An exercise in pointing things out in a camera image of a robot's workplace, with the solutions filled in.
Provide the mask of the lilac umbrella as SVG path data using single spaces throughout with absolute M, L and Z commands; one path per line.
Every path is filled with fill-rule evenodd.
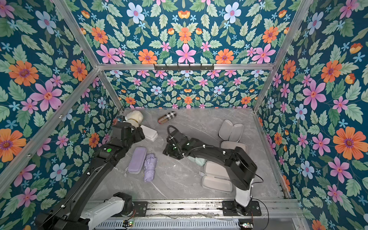
M 157 158 L 154 153 L 146 156 L 144 162 L 144 182 L 151 182 L 154 179 Z

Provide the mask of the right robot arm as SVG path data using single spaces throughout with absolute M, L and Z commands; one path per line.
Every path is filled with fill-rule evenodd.
M 249 206 L 252 200 L 251 188 L 256 176 L 257 165 L 241 147 L 223 149 L 206 144 L 196 138 L 189 139 L 173 125 L 168 126 L 167 133 L 164 155 L 177 160 L 185 157 L 203 158 L 224 167 L 230 182 L 237 189 L 236 204 L 243 208 Z

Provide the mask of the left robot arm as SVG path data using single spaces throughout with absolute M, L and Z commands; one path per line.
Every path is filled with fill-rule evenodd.
M 112 129 L 109 143 L 99 147 L 90 165 L 66 196 L 48 213 L 35 219 L 39 230 L 93 230 L 108 218 L 133 212 L 132 197 L 118 192 L 110 199 L 85 212 L 84 208 L 100 183 L 123 159 L 133 144 L 144 140 L 141 127 L 127 121 L 118 121 Z

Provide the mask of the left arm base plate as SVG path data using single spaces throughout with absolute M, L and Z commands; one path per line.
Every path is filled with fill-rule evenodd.
M 120 212 L 122 217 L 145 217 L 148 210 L 147 201 L 133 201 L 126 209 Z

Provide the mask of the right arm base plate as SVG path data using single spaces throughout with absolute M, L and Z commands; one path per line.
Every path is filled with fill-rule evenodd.
M 222 201 L 222 206 L 218 208 L 223 212 L 224 216 L 261 216 L 261 208 L 258 201 L 251 200 L 247 207 L 243 207 L 234 201 Z

